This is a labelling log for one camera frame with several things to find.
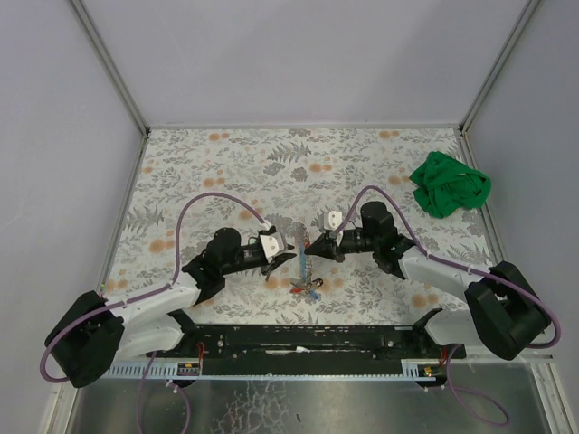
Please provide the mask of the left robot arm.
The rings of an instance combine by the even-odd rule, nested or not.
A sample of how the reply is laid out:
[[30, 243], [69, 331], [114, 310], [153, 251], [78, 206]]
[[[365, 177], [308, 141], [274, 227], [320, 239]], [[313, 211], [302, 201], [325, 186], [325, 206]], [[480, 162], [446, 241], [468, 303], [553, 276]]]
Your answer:
[[[98, 380], [114, 363], [172, 351], [188, 332], [176, 319], [178, 311], [215, 296], [230, 274], [257, 269], [268, 277], [295, 256], [274, 227], [259, 231], [247, 244], [237, 230], [221, 228], [201, 254], [160, 288], [109, 298], [94, 291], [80, 295], [44, 342], [41, 375], [48, 382], [70, 382], [79, 389]], [[61, 368], [60, 379], [48, 373], [49, 359]]]

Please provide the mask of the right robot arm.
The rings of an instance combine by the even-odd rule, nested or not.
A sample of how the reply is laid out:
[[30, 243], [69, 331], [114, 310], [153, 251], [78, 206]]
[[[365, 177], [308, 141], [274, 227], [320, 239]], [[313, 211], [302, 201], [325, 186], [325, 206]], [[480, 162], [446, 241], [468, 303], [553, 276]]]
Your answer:
[[549, 315], [513, 264], [502, 261], [476, 273], [460, 262], [436, 260], [397, 230], [384, 203], [365, 203], [361, 221], [359, 227], [340, 231], [340, 212], [326, 213], [324, 230], [306, 254], [342, 262], [348, 254], [369, 253], [384, 273], [429, 284], [465, 302], [462, 310], [427, 317], [424, 328], [436, 344], [482, 345], [512, 360], [550, 326]]

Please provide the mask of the grey crescent keyring holder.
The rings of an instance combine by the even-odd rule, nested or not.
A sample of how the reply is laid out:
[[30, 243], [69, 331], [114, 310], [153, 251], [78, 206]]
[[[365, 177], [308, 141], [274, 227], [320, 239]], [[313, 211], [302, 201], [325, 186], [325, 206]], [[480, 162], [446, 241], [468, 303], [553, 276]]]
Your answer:
[[310, 244], [310, 239], [308, 229], [303, 223], [297, 226], [294, 241], [297, 249], [299, 276], [290, 281], [290, 293], [296, 297], [301, 297], [301, 299], [307, 303], [313, 304], [321, 300], [318, 288], [323, 285], [323, 280], [312, 278], [311, 260], [305, 253], [306, 248]]

